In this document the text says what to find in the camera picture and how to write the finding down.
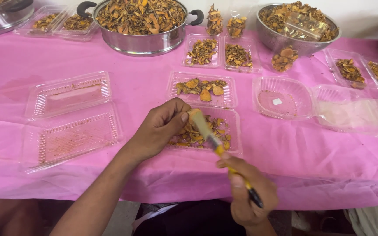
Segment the left hand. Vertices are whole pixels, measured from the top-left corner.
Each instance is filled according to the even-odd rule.
[[[191,106],[174,98],[148,113],[134,136],[123,147],[137,161],[144,161],[159,154],[170,139],[179,132],[189,118]]]

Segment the pot handle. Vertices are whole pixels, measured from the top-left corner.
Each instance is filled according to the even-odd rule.
[[[85,2],[82,2],[78,5],[77,7],[77,14],[81,17],[84,17],[84,18],[93,18],[90,14],[88,14],[87,12],[85,12],[88,8],[93,8],[97,6],[97,3],[93,3],[93,2],[90,2],[90,1],[85,1]]]
[[[19,10],[25,9],[26,7],[30,6],[31,4],[33,4],[33,0],[23,0],[19,3],[12,5],[10,8],[8,8],[5,11],[6,12],[17,12]]]
[[[198,17],[196,18],[196,20],[192,21],[189,24],[185,24],[185,25],[195,26],[195,25],[201,24],[202,21],[204,21],[204,13],[201,10],[193,10],[193,11],[189,12],[189,14],[197,15]]]

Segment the paintbrush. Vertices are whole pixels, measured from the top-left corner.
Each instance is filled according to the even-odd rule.
[[[205,117],[202,114],[202,111],[196,111],[195,113],[189,114],[189,120],[192,120],[196,126],[198,127],[199,132],[203,136],[204,140],[211,143],[214,149],[214,152],[222,158],[223,153],[225,152],[223,143],[213,134],[213,131],[208,127],[207,122],[205,121]],[[232,174],[238,174],[243,177],[244,185],[246,186],[247,191],[249,192],[250,200],[252,200],[258,207],[263,208],[262,200],[260,199],[259,195],[252,188],[249,180],[247,180],[243,175],[239,174],[235,169],[227,166],[228,171]]]

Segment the pink tablecloth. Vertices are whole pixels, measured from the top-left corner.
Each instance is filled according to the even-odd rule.
[[[187,33],[204,33],[187,27]],[[245,36],[256,38],[255,32]],[[264,75],[270,51],[257,43]],[[330,47],[378,57],[377,41],[341,38]],[[236,80],[243,157],[279,186],[279,209],[321,210],[378,205],[378,138],[322,128],[314,119],[285,121],[252,109],[255,74],[181,66],[185,47],[136,58],[110,49],[100,33],[86,43],[0,35],[0,198],[75,200],[120,149],[113,145],[41,174],[18,172],[28,86],[95,71],[110,75],[114,102],[127,139],[147,112],[165,102],[171,71],[231,76]],[[285,76],[307,86],[333,84],[323,52],[304,57]],[[225,170],[213,153],[164,150],[139,166],[122,199],[149,203],[230,196]]]

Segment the right hand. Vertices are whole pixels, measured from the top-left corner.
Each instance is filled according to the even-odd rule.
[[[278,205],[276,185],[266,179],[253,165],[247,164],[243,159],[223,154],[223,159],[217,162],[218,168],[227,166],[235,169],[239,174],[228,173],[231,183],[231,215],[236,223],[244,227],[252,227],[261,224],[267,219],[268,213]],[[259,194],[263,202],[263,208],[256,206],[249,199],[249,193],[244,185],[244,176]]]

